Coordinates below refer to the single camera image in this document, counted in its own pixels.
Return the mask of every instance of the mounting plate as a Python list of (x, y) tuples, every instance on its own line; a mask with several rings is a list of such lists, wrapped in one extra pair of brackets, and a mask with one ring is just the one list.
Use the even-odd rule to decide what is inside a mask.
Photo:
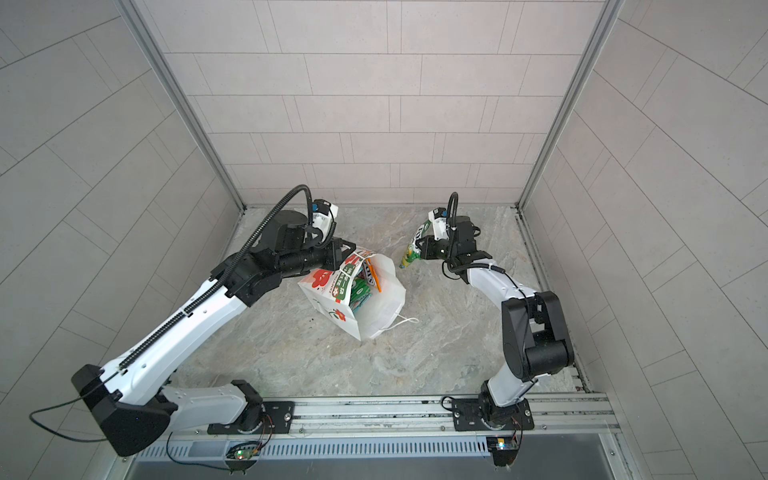
[(491, 428), (483, 422), (480, 413), (480, 402), (477, 399), (453, 399), (451, 401), (453, 410), (453, 426), (457, 432), (484, 432), (495, 430), (533, 430), (533, 416), (530, 415), (531, 407), (528, 400), (523, 400), (516, 405), (517, 412), (512, 414), (512, 418), (517, 420), (520, 426), (514, 422), (509, 422), (500, 428)]

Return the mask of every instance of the gray marble surface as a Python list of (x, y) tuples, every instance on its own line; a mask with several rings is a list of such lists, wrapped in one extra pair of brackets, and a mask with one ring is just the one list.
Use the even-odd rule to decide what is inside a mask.
[[(342, 207), (336, 237), (383, 253), (399, 265), (428, 208)], [(230, 252), (238, 250), (267, 209), (246, 211)], [(488, 251), (518, 282), (538, 283), (510, 207), (459, 207), (482, 228)], [(446, 279), (437, 260), (417, 260), (397, 275), (406, 288), (403, 323), (359, 342), (320, 315), (286, 279), (253, 307), (214, 333), (178, 369), (183, 387), (245, 379), (262, 396), (384, 396), (477, 393), (504, 361), (501, 314), (462, 281)], [(565, 372), (533, 391), (573, 391)]]

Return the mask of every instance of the wire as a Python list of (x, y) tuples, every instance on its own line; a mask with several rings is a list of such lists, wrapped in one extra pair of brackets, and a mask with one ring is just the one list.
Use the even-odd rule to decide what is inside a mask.
[(96, 389), (98, 389), (99, 387), (101, 387), (102, 385), (104, 385), (106, 382), (109, 382), (110, 380), (112, 380), (112, 379), (114, 378), (114, 376), (116, 376), (117, 374), (118, 374), (118, 372), (115, 372), (115, 373), (113, 373), (112, 375), (110, 375), (110, 377), (109, 377), (108, 379), (104, 380), (103, 382), (99, 382), (99, 384), (98, 384), (98, 385), (96, 385), (94, 388), (92, 388), (91, 390), (89, 390), (89, 391), (88, 391), (88, 393), (86, 393), (86, 394), (84, 394), (84, 395), (81, 395), (81, 396), (77, 397), (77, 398), (76, 398), (76, 399), (74, 399), (74, 400), (70, 400), (69, 402), (59, 403), (58, 405), (54, 405), (54, 406), (52, 406), (52, 407), (46, 407), (46, 408), (44, 408), (44, 409), (35, 410), (34, 412), (32, 412), (32, 413), (30, 413), (30, 414), (29, 414), (29, 419), (31, 420), (31, 422), (32, 422), (32, 423), (34, 423), (35, 425), (37, 425), (37, 426), (38, 426), (38, 427), (40, 427), (41, 429), (43, 429), (43, 430), (45, 430), (45, 431), (47, 431), (47, 432), (50, 432), (50, 433), (52, 433), (52, 434), (56, 435), (57, 437), (62, 437), (63, 439), (71, 440), (71, 441), (73, 441), (73, 442), (80, 442), (80, 443), (96, 443), (96, 442), (104, 442), (105, 440), (107, 440), (106, 438), (103, 438), (103, 439), (96, 439), (96, 440), (86, 440), (86, 439), (76, 439), (75, 437), (71, 437), (71, 436), (69, 436), (69, 435), (63, 435), (63, 434), (61, 434), (61, 433), (59, 433), (59, 432), (56, 432), (56, 431), (55, 431), (55, 430), (53, 430), (53, 429), (50, 429), (50, 428), (48, 428), (47, 426), (43, 425), (42, 423), (38, 422), (37, 420), (35, 420), (35, 417), (34, 417), (33, 415), (34, 415), (35, 413), (40, 413), (40, 412), (47, 412), (48, 410), (53, 410), (53, 409), (60, 409), (60, 408), (61, 408), (61, 407), (63, 407), (63, 406), (67, 406), (67, 405), (70, 405), (71, 403), (75, 403), (75, 402), (77, 402), (77, 401), (79, 401), (79, 400), (82, 400), (82, 399), (84, 399), (85, 397), (87, 397), (87, 396), (89, 396), (90, 394), (92, 394), (93, 392), (95, 392), (95, 391), (96, 391)]
[(168, 455), (168, 458), (170, 458), (170, 460), (173, 463), (177, 463), (179, 465), (193, 465), (193, 466), (197, 466), (197, 467), (212, 468), (213, 470), (222, 470), (224, 472), (229, 472), (230, 474), (233, 472), (233, 470), (231, 468), (214, 467), (213, 465), (205, 465), (204, 463), (179, 462), (174, 457), (170, 456), (170, 450), (168, 450), (168, 444), (170, 443), (170, 436), (173, 435), (173, 434), (174, 434), (173, 432), (169, 433), (168, 434), (168, 440), (165, 441), (165, 455)]

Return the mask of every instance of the gray wall tile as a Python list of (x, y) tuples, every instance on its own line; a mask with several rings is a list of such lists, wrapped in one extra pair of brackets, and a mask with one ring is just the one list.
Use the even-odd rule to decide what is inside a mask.
[(0, 147), (21, 160), (109, 94), (72, 40), (9, 65), (0, 70)]
[(768, 260), (766, 225), (661, 130), (627, 172), (719, 285)]
[(60, 223), (0, 283), (5, 332), (0, 337), (4, 366), (0, 391), (10, 391), (107, 258), (88, 239)]
[(270, 3), (284, 53), (386, 53), (385, 2)]
[(768, 105), (692, 61), (675, 60), (643, 112), (737, 197), (768, 178)]
[(168, 167), (144, 140), (85, 196), (78, 210), (120, 242), (170, 176)]
[(594, 334), (605, 369), (642, 452), (680, 448), (617, 322)]
[[(47, 147), (0, 177), (0, 278), (53, 230), (90, 188)], [(29, 221), (35, 215), (35, 221)]]
[(692, 372), (653, 390), (698, 478), (762, 476), (701, 375)]
[(598, 249), (589, 260), (589, 266), (640, 366), (650, 365), (683, 349), (615, 237), (609, 238)]
[(142, 214), (74, 309), (113, 330), (120, 329), (172, 240), (149, 213)]
[(47, 145), (93, 187), (162, 121), (151, 95), (135, 80)]
[(766, 440), (768, 349), (699, 263), (654, 292), (717, 402), (745, 442)]

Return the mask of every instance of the white tile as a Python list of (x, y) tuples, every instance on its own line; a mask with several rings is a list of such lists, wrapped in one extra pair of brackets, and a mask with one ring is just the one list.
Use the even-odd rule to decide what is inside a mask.
[(387, 164), (337, 164), (315, 169), (317, 186), (342, 187), (389, 187)]
[(29, 55), (118, 15), (114, 4), (98, 0), (6, 2), (0, 28)]
[(457, 192), (462, 204), (483, 204), (487, 188), (416, 188), (413, 191), (415, 204), (442, 204), (453, 192)]
[(250, 134), (209, 134), (224, 164), (262, 164)]
[[(98, 364), (105, 350), (103, 346), (63, 329), (57, 329), (45, 344), (0, 404), (0, 423), (6, 434), (0, 440), (0, 455), (3, 473), (8, 478), (28, 478), (51, 442), (50, 433), (31, 428), (27, 418), (29, 412), (72, 399), (72, 373), (86, 363)], [(56, 429), (66, 414), (67, 409), (56, 409), (38, 414), (36, 418)], [(39, 454), (22, 455), (19, 445)]]
[(170, 176), (157, 152), (142, 141), (86, 195), (78, 210), (120, 242)]
[(47, 145), (83, 180), (95, 186), (163, 120), (141, 81), (103, 101)]
[(664, 53), (661, 55), (659, 62), (656, 63), (654, 70), (650, 73), (645, 83), (643, 83), (640, 92), (637, 93), (637, 97), (632, 101), (637, 108), (640, 108), (641, 110), (645, 108), (648, 99), (654, 94), (664, 77), (667, 76), (667, 72), (672, 67), (675, 59), (677, 59), (677, 56), (677, 52), (671, 48), (664, 50)]
[(243, 188), (293, 188), (307, 182), (301, 165), (232, 165)]
[(485, 196), (487, 204), (516, 204), (523, 194), (522, 188), (489, 188)]
[(214, 171), (203, 154), (196, 150), (176, 170), (154, 201), (177, 226), (184, 225), (213, 178)]
[(495, 54), (506, 15), (504, 2), (405, 2), (402, 52)]
[(174, 289), (181, 290), (187, 276), (194, 266), (194, 260), (200, 255), (203, 245), (214, 226), (199, 208), (192, 210), (187, 221), (181, 227), (176, 239), (157, 267), (156, 274)]
[(163, 85), (160, 83), (160, 79), (157, 77), (157, 74), (154, 72), (154, 70), (149, 70), (139, 78), (141, 79), (141, 83), (144, 84), (144, 87), (147, 89), (149, 94), (152, 95), (152, 100), (154, 100), (157, 108), (160, 108), (160, 112), (163, 114), (163, 117), (167, 117), (168, 115), (174, 113), (176, 106), (168, 96), (168, 93), (165, 91), (165, 87), (163, 87)]
[(521, 134), (447, 134), (443, 163), (510, 164), (518, 151)]
[(149, 70), (149, 62), (122, 18), (92, 28), (87, 33), (123, 85)]
[(527, 55), (424, 55), (421, 94), (517, 95), (528, 59)]
[(197, 146), (178, 112), (166, 118), (154, 131), (179, 165), (184, 163)]
[(670, 255), (661, 265), (644, 276), (643, 281), (648, 289), (653, 292), (695, 262), (696, 257), (688, 250), (688, 247), (683, 246), (677, 252)]
[(202, 200), (218, 220), (221, 212), (224, 211), (224, 207), (230, 201), (230, 195), (221, 180), (214, 178), (214, 181), (210, 182), (210, 185), (205, 190)]
[(571, 226), (566, 224), (552, 241), (565, 277), (571, 285), (576, 302), (584, 319), (591, 319), (608, 305), (598, 281), (581, 253)]
[(152, 279), (149, 281), (149, 286), (154, 288), (160, 295), (164, 296), (170, 302), (175, 302), (179, 297), (179, 292), (168, 282), (157, 276), (157, 274), (152, 276)]
[(435, 166), (412, 164), (400, 174), (401, 187), (464, 187), (467, 183), (469, 165), (445, 164), (440, 166), (440, 175), (435, 175)]
[(531, 55), (520, 95), (563, 95), (580, 55)]
[(560, 103), (560, 97), (500, 97), (491, 131), (545, 134)]
[(690, 359), (744, 442), (766, 438), (768, 349), (699, 263), (654, 292)]
[(634, 100), (667, 48), (643, 32), (619, 21), (611, 30), (594, 69)]
[(338, 134), (262, 134), (261, 137), (273, 164), (344, 162)]
[(67, 225), (77, 230), (80, 235), (89, 239), (105, 253), (112, 254), (114, 249), (118, 248), (118, 242), (104, 232), (96, 223), (93, 223), (88, 217), (83, 215), (77, 208), (64, 218)]
[(768, 177), (768, 105), (678, 58), (643, 111), (734, 195)]
[(765, 33), (766, 15), (768, 4), (760, 0), (734, 5), (717, 0), (663, 0), (652, 2), (638, 28), (727, 77)]
[(90, 190), (47, 147), (0, 177), (0, 278), (4, 279)]
[(252, 2), (151, 0), (148, 6), (168, 51), (266, 51)]
[(305, 56), (315, 95), (419, 94), (420, 55)]
[(282, 97), (195, 97), (213, 132), (291, 131)]
[(715, 400), (701, 375), (689, 373), (653, 390), (698, 478), (762, 476), (723, 414), (722, 402), (718, 405), (719, 399)]
[(645, 461), (654, 475), (683, 475), (694, 473), (682, 450), (646, 453)]
[(571, 114), (558, 140), (558, 149), (573, 168), (579, 180), (584, 180), (594, 165), (603, 144), (576, 112)]
[(768, 442), (747, 443), (745, 446), (760, 471), (768, 472)]
[(656, 363), (652, 363), (643, 369), (645, 378), (648, 379), (648, 383), (656, 385), (658, 383), (666, 382), (677, 378), (678, 376), (685, 375), (696, 371), (696, 366), (690, 361), (690, 357), (685, 350), (668, 356), (666, 359), (659, 360)]
[(122, 87), (123, 84), (120, 83), (112, 69), (107, 65), (107, 62), (104, 61), (104, 57), (102, 57), (99, 50), (96, 49), (96, 46), (88, 37), (88, 33), (83, 32), (80, 35), (76, 35), (72, 37), (72, 40), (78, 45), (80, 51), (83, 52), (83, 55), (85, 55), (93, 68), (96, 69), (98, 76), (101, 77), (101, 80), (103, 80), (105, 84), (107, 84), (109, 89), (113, 92), (120, 90), (120, 87)]
[(227, 241), (230, 239), (239, 219), (240, 212), (237, 211), (237, 208), (234, 208), (233, 204), (230, 204), (230, 207), (221, 214), (205, 245), (200, 250), (200, 255), (190, 271), (190, 278), (193, 281), (202, 283), (210, 276), (210, 271), (218, 265), (224, 247), (227, 246)]
[(357, 164), (432, 162), (435, 134), (352, 134)]
[(143, 214), (74, 309), (102, 325), (120, 329), (172, 240), (157, 220)]
[(108, 255), (60, 223), (0, 284), (0, 391), (8, 392), (85, 291)]
[(581, 92), (576, 112), (622, 167), (654, 129), (653, 122), (594, 72)]
[(270, 3), (283, 52), (386, 53), (384, 2)]
[(598, 3), (526, 2), (512, 53), (581, 55), (601, 9)]
[(173, 220), (170, 219), (168, 214), (166, 214), (162, 208), (160, 208), (160, 205), (158, 205), (156, 202), (152, 202), (149, 204), (149, 207), (147, 207), (147, 212), (154, 217), (157, 222), (160, 223), (160, 225), (163, 226), (163, 228), (170, 233), (172, 237), (175, 237), (179, 233), (179, 226), (174, 223)]
[(210, 87), (192, 53), (166, 53), (171, 73), (187, 95), (210, 95)]
[(108, 329), (106, 326), (94, 322), (74, 310), (70, 310), (64, 320), (61, 321), (60, 327), (93, 340), (104, 347), (109, 347), (112, 344), (112, 340), (114, 340), (114, 336), (118, 334), (114, 330)]
[(614, 311), (611, 310), (610, 306), (606, 306), (600, 310), (597, 315), (587, 320), (589, 333), (594, 335), (595, 332), (612, 322), (615, 318)]
[(589, 189), (640, 276), (683, 246), (667, 221), (616, 160), (609, 160)]
[(627, 172), (719, 285), (768, 260), (768, 227), (661, 130)]
[(603, 227), (605, 220), (569, 165), (563, 166), (552, 187), (552, 195), (571, 226), (579, 247), (585, 248)]
[(496, 113), (496, 104), (498, 103), (498, 97), (485, 97), (485, 106), (482, 111), (482, 118), (480, 119), (479, 132), (488, 133), (491, 131), (491, 123), (493, 122), (493, 116)]
[(277, 30), (275, 30), (275, 22), (272, 21), (270, 3), (267, 0), (255, 0), (253, 2), (253, 7), (256, 9), (256, 14), (259, 16), (259, 26), (261, 27), (262, 35), (264, 35), (267, 51), (269, 53), (282, 52), (283, 50), (280, 48), (280, 39), (277, 37)]
[(296, 104), (304, 131), (389, 131), (387, 97), (315, 95), (296, 97)]
[(214, 95), (312, 93), (302, 55), (198, 53), (195, 58)]
[(402, 50), (402, 2), (386, 4), (386, 40), (387, 53), (400, 53)]
[(594, 342), (641, 451), (680, 448), (619, 324), (606, 325), (594, 334)]
[(402, 131), (477, 131), (483, 97), (401, 97)]
[(763, 263), (723, 287), (723, 292), (764, 343), (768, 343), (768, 297), (763, 288), (766, 282), (768, 263)]
[(523, 188), (531, 174), (531, 165), (480, 165), (476, 187)]
[(104, 358), (108, 361), (127, 352), (128, 349), (139, 343), (149, 332), (157, 328), (158, 325), (168, 318), (172, 307), (173, 303), (171, 301), (160, 295), (151, 286), (148, 286), (141, 293), (136, 306), (134, 306), (130, 316), (125, 320), (123, 328), (120, 329), (118, 336), (114, 339)]
[(334, 188), (336, 202), (344, 204), (412, 204), (412, 188)]
[(683, 347), (621, 247), (615, 237), (609, 238), (589, 260), (589, 266), (637, 361), (648, 366)]
[(0, 147), (21, 159), (109, 94), (72, 40), (17, 61), (0, 70)]

